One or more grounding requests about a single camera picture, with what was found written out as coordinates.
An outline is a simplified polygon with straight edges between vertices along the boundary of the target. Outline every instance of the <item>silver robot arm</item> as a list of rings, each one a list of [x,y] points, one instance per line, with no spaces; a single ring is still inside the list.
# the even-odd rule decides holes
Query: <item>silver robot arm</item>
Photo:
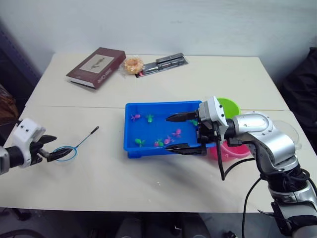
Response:
[[[251,142],[262,179],[274,202],[275,220],[282,234],[294,238],[317,237],[317,198],[309,173],[300,168],[293,141],[270,118],[250,112],[233,118],[235,138]]]
[[[206,144],[217,145],[221,178],[225,174],[221,161],[220,142],[229,146],[248,144],[255,157],[261,179],[268,182],[274,201],[274,217],[282,234],[294,238],[317,238],[316,186],[309,173],[300,167],[291,138],[278,130],[271,119],[260,112],[250,112],[226,119],[222,105],[212,97],[200,103],[194,112],[177,113],[167,121],[196,119],[198,147],[187,143],[173,144],[166,149],[179,154],[206,154]]]

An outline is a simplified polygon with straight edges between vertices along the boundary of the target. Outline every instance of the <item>brown book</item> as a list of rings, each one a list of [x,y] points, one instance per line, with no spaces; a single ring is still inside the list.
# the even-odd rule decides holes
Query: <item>brown book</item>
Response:
[[[66,76],[74,83],[97,89],[119,68],[124,59],[124,51],[100,47]]]

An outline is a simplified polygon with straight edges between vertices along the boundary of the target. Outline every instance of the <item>white table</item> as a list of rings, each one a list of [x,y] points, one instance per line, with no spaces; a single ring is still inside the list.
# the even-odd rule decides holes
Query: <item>white table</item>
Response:
[[[66,77],[88,55],[55,54],[27,105],[124,108],[131,102],[205,101],[215,95],[245,110],[288,110],[258,57],[187,56],[187,65],[142,78],[117,71],[95,90]],[[148,63],[161,56],[141,57]]]
[[[266,111],[291,124],[300,136],[302,168],[317,179],[317,158],[289,111]],[[259,177],[254,162],[233,169],[221,181],[217,163],[200,156],[151,156],[128,159],[123,150],[124,109],[28,105],[30,117],[58,140],[45,146],[76,145],[95,126],[100,129],[72,163],[42,162],[13,168],[1,176],[1,207],[89,211],[242,212],[247,191]],[[10,145],[11,136],[6,146]],[[247,211],[271,211],[267,183],[252,192]]]

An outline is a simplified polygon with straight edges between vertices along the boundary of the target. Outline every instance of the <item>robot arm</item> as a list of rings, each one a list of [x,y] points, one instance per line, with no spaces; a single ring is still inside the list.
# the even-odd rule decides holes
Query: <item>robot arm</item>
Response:
[[[168,121],[197,119],[199,147],[188,144],[167,146],[179,154],[206,154],[206,144],[217,143],[218,163],[224,180],[220,142],[229,146],[248,144],[255,157],[261,179],[268,182],[274,202],[274,217],[282,234],[294,238],[317,236],[316,187],[309,173],[303,170],[295,155],[293,141],[279,131],[270,118],[260,112],[250,112],[225,119],[222,105],[216,97],[200,103],[195,112],[168,117]]]
[[[52,153],[45,151],[43,149],[44,144],[56,140],[56,137],[43,135],[44,132],[44,127],[28,118],[20,122],[13,133],[13,146],[8,148],[0,146],[0,175],[16,166],[25,168],[37,164],[43,160],[42,157],[51,162],[71,152],[69,148],[63,148]]]

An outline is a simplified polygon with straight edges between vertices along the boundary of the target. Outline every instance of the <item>black cable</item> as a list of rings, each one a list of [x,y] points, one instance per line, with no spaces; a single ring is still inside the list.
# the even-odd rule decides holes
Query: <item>black cable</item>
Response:
[[[309,178],[311,177],[310,173],[307,171],[307,170],[304,170],[303,168],[301,168],[302,172],[304,172],[304,177],[303,178],[297,178],[297,177],[293,177],[293,176],[290,176],[289,174],[287,174],[292,180],[295,180],[295,181],[299,181],[299,182],[304,182],[304,181],[307,181],[309,180]]]
[[[20,236],[20,235],[31,236],[33,238],[45,238],[45,236],[43,236],[42,234],[33,230],[28,230],[28,229],[21,229],[21,230],[6,232],[3,234],[0,234],[0,238],[9,238],[9,237]]]
[[[256,159],[256,163],[257,163],[257,168],[260,171],[260,174],[265,175],[264,171],[262,170],[261,164],[260,164],[261,153],[260,153],[260,147],[259,147],[258,143],[255,143],[253,141],[244,141],[244,142],[242,142],[242,144],[254,145],[255,151],[256,151],[255,159]]]
[[[313,190],[315,192],[315,195],[317,196],[317,188],[316,188],[315,183],[313,182],[313,180],[311,178],[309,178],[308,181],[311,183]]]
[[[236,167],[237,165],[243,163],[243,162],[247,162],[247,161],[253,161],[255,160],[255,158],[250,158],[250,159],[244,159],[244,160],[240,160],[236,163],[234,163],[233,165],[231,165],[225,172],[224,172],[224,176],[226,177],[228,175],[228,173],[234,168]]]
[[[217,146],[218,166],[219,166],[219,170],[220,170],[220,174],[221,174],[221,180],[224,181],[225,175],[224,175],[223,166],[222,166],[221,147],[220,147],[219,140],[217,140],[216,146]]]
[[[275,218],[275,219],[279,219],[279,220],[282,220],[282,221],[284,221],[284,222],[288,222],[288,223],[291,224],[291,225],[294,224],[294,225],[296,225],[296,226],[299,226],[299,225],[298,225],[296,222],[294,222],[294,221],[291,221],[291,220],[288,220],[288,219],[285,219],[285,218],[276,216],[276,215],[274,215],[274,214],[269,214],[269,213],[266,213],[266,212],[261,211],[261,210],[259,210],[259,209],[258,209],[258,212],[260,212],[260,213],[262,213],[262,214],[264,214],[264,215],[266,215],[266,216],[273,217],[273,218]]]
[[[247,210],[247,203],[248,203],[248,198],[250,196],[250,193],[252,192],[253,188],[261,181],[261,178],[258,178],[258,180],[252,185],[250,188],[249,192],[247,193],[246,199],[244,200],[244,207],[243,207],[243,216],[242,216],[242,238],[244,237],[244,223],[246,220],[246,210]]]

